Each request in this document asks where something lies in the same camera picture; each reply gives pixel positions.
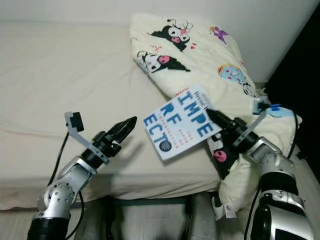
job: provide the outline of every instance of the circular badge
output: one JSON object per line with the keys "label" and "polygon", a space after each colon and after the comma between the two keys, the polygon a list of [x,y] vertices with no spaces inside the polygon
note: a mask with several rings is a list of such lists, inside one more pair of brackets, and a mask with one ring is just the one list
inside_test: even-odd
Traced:
{"label": "circular badge", "polygon": [[168,152],[172,148],[172,144],[168,140],[164,140],[164,141],[160,142],[159,148],[163,152]]}

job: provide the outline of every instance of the black cable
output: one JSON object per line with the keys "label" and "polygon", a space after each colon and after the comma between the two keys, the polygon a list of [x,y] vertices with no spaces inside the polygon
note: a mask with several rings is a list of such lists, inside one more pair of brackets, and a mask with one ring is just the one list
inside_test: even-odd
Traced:
{"label": "black cable", "polygon": [[191,223],[192,223],[192,218],[193,218],[193,209],[194,209],[194,205],[195,205],[195,195],[189,195],[186,198],[186,203],[185,203],[185,208],[184,208],[184,213],[186,214],[186,220],[185,220],[185,224],[184,224],[184,231],[182,233],[181,236],[181,240],[186,240],[189,238],[189,234],[190,234],[190,227],[191,227]]}
{"label": "black cable", "polygon": [[84,214],[85,214],[85,203],[84,203],[84,199],[83,199],[83,197],[82,197],[81,191],[79,192],[79,198],[80,198],[80,201],[81,201],[81,214],[80,214],[78,223],[76,224],[76,226],[75,226],[75,228],[72,230],[72,232],[71,232],[64,240],[68,240],[69,238],[71,238],[71,236],[72,236],[73,234],[75,234],[75,232],[78,230],[78,228],[79,228],[79,226],[80,226],[80,223],[81,223],[82,219],[84,218]]}
{"label": "black cable", "polygon": [[50,184],[52,184],[52,182],[53,182],[54,179],[55,179],[55,176],[56,176],[56,173],[57,173],[57,170],[58,170],[58,167],[59,167],[59,163],[60,163],[60,158],[61,158],[62,152],[63,152],[63,150],[64,150],[64,148],[65,148],[65,145],[66,145],[66,142],[67,142],[67,140],[68,140],[68,137],[69,137],[69,132],[67,132],[66,135],[65,135],[65,137],[64,137],[62,146],[61,146],[61,148],[60,148],[58,157],[57,157],[56,162],[55,162],[55,167],[54,167],[53,173],[52,173],[52,175],[51,175],[51,178],[50,178],[47,186],[49,186]]}
{"label": "black cable", "polygon": [[[58,167],[59,167],[61,155],[62,155],[62,152],[64,151],[64,148],[65,148],[65,145],[66,145],[66,143],[67,143],[68,137],[69,137],[69,132],[67,132],[66,135],[65,135],[65,137],[64,137],[64,140],[63,140],[63,143],[62,143],[62,145],[61,145],[61,148],[60,148],[58,157],[57,157],[57,159],[56,159],[56,163],[55,163],[55,166],[54,166],[53,173],[52,173],[51,178],[50,178],[49,183],[48,183],[48,186],[49,186],[50,184],[52,184],[52,182],[53,182],[54,179],[55,179],[55,176],[56,176],[56,173],[57,173],[57,170],[58,170]],[[79,228],[79,226],[80,226],[80,223],[81,223],[82,219],[84,218],[84,214],[85,214],[85,202],[84,202],[84,198],[82,197],[81,191],[79,191],[79,198],[80,198],[80,201],[81,201],[81,213],[80,213],[80,217],[79,217],[78,223],[76,224],[75,228],[74,228],[74,229],[72,230],[72,232],[65,238],[65,240],[68,240],[69,238],[71,238],[71,236],[72,236],[73,234],[75,234],[75,232],[78,230],[78,228]]]}
{"label": "black cable", "polygon": [[260,192],[260,186],[258,186],[258,189],[256,190],[256,193],[255,193],[254,198],[252,200],[252,204],[251,204],[250,211],[249,211],[249,216],[248,216],[248,221],[246,222],[246,226],[245,226],[244,240],[247,240],[247,237],[248,237],[248,231],[249,231],[249,225],[250,225],[250,221],[251,221],[251,215],[252,215],[252,212],[254,210],[254,207],[255,207],[256,200],[257,200],[257,197],[259,195],[259,192]]}
{"label": "black cable", "polygon": [[293,115],[294,115],[294,121],[295,121],[295,132],[294,132],[294,137],[293,137],[293,141],[292,141],[292,145],[291,145],[291,149],[289,151],[289,154],[288,154],[288,159],[291,158],[291,155],[294,151],[294,148],[295,148],[295,144],[296,144],[296,136],[297,136],[297,131],[298,131],[298,118],[297,118],[297,114],[293,112]]}

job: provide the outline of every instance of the mattress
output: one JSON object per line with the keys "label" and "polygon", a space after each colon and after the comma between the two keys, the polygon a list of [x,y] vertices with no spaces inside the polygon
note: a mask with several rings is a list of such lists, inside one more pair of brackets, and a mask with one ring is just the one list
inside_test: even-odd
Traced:
{"label": "mattress", "polygon": [[[220,183],[205,143],[163,164],[142,119],[168,99],[131,57],[129,27],[0,23],[0,209],[36,206],[67,128],[80,112],[91,139],[137,116],[122,150],[83,190],[85,201],[173,198]],[[69,138],[59,170],[84,148]]]}

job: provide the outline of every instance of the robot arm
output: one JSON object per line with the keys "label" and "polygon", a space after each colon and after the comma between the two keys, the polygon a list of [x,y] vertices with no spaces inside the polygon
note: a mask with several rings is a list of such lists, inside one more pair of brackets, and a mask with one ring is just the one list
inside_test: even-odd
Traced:
{"label": "robot arm", "polygon": [[97,168],[114,157],[121,143],[134,129],[137,117],[129,118],[113,126],[107,133],[99,132],[89,143],[78,132],[83,125],[78,112],[67,112],[65,119],[69,134],[86,147],[60,172],[57,179],[47,186],[38,199],[38,212],[34,215],[28,231],[28,240],[64,240],[68,232],[70,208],[78,193],[97,174]]}
{"label": "robot arm", "polygon": [[258,164],[260,199],[251,239],[314,240],[304,202],[299,197],[294,163],[284,157],[277,146],[252,131],[265,111],[252,126],[238,117],[231,120],[220,111],[207,109],[207,113],[223,129],[223,140]]}

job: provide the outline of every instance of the pink skull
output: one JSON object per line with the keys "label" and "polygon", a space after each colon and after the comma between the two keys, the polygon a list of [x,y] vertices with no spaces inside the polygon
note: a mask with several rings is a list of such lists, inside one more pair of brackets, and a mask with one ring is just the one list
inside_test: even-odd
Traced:
{"label": "pink skull", "polygon": [[158,58],[159,63],[161,64],[166,64],[167,62],[169,62],[170,57],[169,56],[160,56]]}
{"label": "pink skull", "polygon": [[220,151],[215,151],[213,156],[215,157],[215,159],[217,159],[220,163],[223,163],[227,160],[227,154],[220,150]]}
{"label": "pink skull", "polygon": [[173,36],[171,40],[177,44],[180,43],[180,38],[178,36]]}

